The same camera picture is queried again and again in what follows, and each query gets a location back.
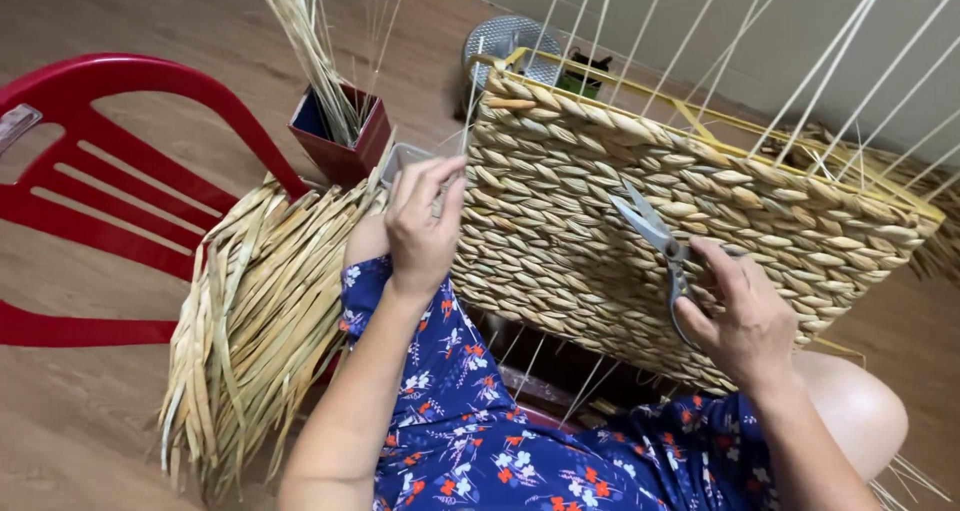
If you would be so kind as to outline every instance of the chair backrest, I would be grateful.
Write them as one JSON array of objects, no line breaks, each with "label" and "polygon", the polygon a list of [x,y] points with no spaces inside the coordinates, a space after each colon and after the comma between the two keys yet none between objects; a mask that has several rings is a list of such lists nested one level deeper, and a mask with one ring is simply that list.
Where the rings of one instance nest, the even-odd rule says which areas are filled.
[{"label": "chair backrest", "polygon": [[[63,172],[63,166],[73,168],[203,232],[220,221],[210,212],[188,203],[186,198],[220,215],[230,210],[237,198],[114,124],[91,105],[94,100],[137,91],[171,93],[205,105],[240,136],[291,198],[299,198],[307,192],[306,185],[282,157],[257,119],[220,82],[162,59],[101,53],[54,63],[0,89],[0,115],[6,114],[0,121],[0,153],[11,143],[4,141],[5,125],[9,129],[18,115],[36,111],[42,116],[38,120],[40,124],[54,123],[63,127],[63,135],[44,150],[14,184],[0,185],[0,219],[99,248],[189,280],[192,253],[202,234]],[[78,146],[81,142],[102,149],[186,198],[176,198],[169,191],[81,150]],[[45,196],[46,192],[105,213],[133,228],[94,218],[91,215],[96,213],[81,212],[73,208],[76,205],[65,206],[56,202],[57,198]],[[134,233],[138,229],[159,236],[168,244]],[[185,250],[176,250],[169,244]]]}]

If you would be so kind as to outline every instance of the red box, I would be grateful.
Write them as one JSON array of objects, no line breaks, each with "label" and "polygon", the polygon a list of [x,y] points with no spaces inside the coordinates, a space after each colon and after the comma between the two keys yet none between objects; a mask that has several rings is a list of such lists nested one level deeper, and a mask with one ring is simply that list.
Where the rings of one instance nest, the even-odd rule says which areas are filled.
[{"label": "red box", "polygon": [[[360,109],[367,94],[342,85],[343,93],[353,107]],[[390,139],[390,122],[383,101],[370,95],[369,112],[366,115],[360,136],[352,148],[330,140],[321,120],[321,103],[312,87],[303,93],[303,98],[287,124],[303,150],[317,165],[326,178],[346,189],[353,188],[367,178],[377,166]]]}]

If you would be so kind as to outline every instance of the braided seagrass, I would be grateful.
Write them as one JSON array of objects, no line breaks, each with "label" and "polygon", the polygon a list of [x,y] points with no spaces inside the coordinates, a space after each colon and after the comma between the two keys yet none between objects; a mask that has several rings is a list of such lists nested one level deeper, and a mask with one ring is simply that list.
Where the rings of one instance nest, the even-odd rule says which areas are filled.
[{"label": "braided seagrass", "polygon": [[472,136],[453,265],[460,296],[718,394],[734,386],[666,319],[663,258],[610,204],[608,192],[626,197],[622,179],[678,239],[713,238],[757,260],[797,312],[798,346],[938,225],[493,71]]}]

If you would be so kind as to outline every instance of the scissors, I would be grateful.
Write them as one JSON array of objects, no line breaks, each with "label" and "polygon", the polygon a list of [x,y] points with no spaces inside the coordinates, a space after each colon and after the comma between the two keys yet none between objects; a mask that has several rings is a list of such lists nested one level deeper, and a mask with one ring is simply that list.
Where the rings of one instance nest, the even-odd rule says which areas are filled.
[{"label": "scissors", "polygon": [[670,229],[664,221],[657,216],[657,211],[650,206],[650,203],[641,196],[640,192],[637,192],[637,189],[634,188],[629,181],[624,180],[623,186],[627,189],[627,194],[629,194],[630,199],[633,200],[633,206],[636,207],[636,210],[640,211],[640,214],[638,215],[636,211],[630,209],[630,205],[628,205],[627,201],[623,198],[609,195],[609,200],[613,203],[613,206],[616,207],[616,210],[620,211],[623,218],[626,219],[627,222],[630,222],[633,229],[641,234],[643,238],[647,240],[647,243],[653,245],[654,248],[659,250],[660,253],[663,254],[663,257],[666,258],[666,309],[670,314],[670,324],[684,344],[699,351],[700,348],[690,342],[690,339],[687,338],[687,335],[685,335],[680,328],[680,324],[677,321],[677,313],[674,309],[674,303],[682,296],[685,296],[697,304],[697,306],[700,306],[696,296],[693,295],[693,290],[690,288],[687,276],[684,274],[683,263],[690,259],[690,248],[681,245],[673,238]]}]

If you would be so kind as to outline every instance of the scissor blade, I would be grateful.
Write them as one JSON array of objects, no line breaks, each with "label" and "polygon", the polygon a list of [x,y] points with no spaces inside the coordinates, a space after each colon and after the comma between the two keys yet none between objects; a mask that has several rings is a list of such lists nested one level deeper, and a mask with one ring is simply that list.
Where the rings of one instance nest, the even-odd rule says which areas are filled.
[{"label": "scissor blade", "polygon": [[636,211],[630,209],[630,205],[628,205],[627,201],[623,198],[610,195],[609,200],[613,203],[613,206],[616,207],[616,210],[620,211],[623,218],[626,219],[627,222],[630,222],[633,229],[647,240],[647,243],[653,245],[657,250],[666,253],[667,244],[672,239],[669,233],[663,233],[656,229],[650,222],[647,222],[646,219],[638,215]]},{"label": "scissor blade", "polygon": [[647,202],[645,198],[641,195],[640,192],[637,192],[637,189],[628,181],[623,179],[623,186],[627,189],[627,194],[630,195],[630,199],[633,200],[633,206],[636,207],[636,210],[640,211],[640,215],[646,219],[647,222],[650,222],[656,229],[661,232],[670,235],[670,228],[666,226],[664,221],[657,215],[657,211]]}]

